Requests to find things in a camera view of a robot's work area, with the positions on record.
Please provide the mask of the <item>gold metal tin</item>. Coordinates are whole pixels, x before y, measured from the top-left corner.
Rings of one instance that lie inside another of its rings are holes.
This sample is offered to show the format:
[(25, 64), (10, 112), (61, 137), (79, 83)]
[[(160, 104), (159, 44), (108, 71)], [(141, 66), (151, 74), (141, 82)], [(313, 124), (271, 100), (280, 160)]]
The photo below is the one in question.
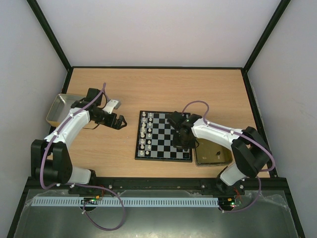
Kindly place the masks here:
[(206, 139), (197, 139), (195, 163), (198, 167), (227, 166), (233, 162), (232, 153), (223, 147)]

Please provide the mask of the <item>black white chess board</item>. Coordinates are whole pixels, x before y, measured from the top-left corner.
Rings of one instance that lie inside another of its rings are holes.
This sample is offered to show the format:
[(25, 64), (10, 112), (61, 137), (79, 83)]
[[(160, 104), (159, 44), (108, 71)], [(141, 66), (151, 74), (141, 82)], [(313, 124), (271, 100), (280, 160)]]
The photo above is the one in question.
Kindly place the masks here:
[(171, 112), (140, 111), (135, 159), (146, 161), (192, 162), (192, 150), (173, 146), (175, 129), (167, 122)]

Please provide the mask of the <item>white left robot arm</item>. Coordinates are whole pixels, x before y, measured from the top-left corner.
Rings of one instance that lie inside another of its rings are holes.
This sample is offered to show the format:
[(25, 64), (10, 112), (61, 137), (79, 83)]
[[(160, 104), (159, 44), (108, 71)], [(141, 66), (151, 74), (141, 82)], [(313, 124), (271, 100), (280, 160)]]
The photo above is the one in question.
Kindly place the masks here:
[(40, 182), (43, 189), (59, 184), (89, 185), (96, 179), (96, 172), (72, 164), (69, 147), (79, 132), (91, 121), (120, 130), (127, 126), (122, 115), (114, 110), (121, 105), (119, 100), (109, 99), (104, 88), (90, 88), (86, 97), (75, 101), (60, 125), (42, 140), (31, 144), (31, 176)]

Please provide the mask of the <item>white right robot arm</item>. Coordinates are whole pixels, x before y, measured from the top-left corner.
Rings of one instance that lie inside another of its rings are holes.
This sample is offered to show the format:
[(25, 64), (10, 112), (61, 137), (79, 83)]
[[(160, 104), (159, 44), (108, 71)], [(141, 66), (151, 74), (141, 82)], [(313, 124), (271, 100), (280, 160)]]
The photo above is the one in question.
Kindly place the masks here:
[(223, 169), (216, 178), (216, 189), (227, 194), (236, 182), (245, 178), (255, 178), (268, 161), (274, 169), (275, 162), (268, 145), (253, 127), (244, 130), (225, 127), (196, 114), (185, 117), (173, 112), (167, 122), (176, 130), (173, 135), (173, 147), (193, 149), (198, 139), (205, 139), (229, 149), (235, 162)]

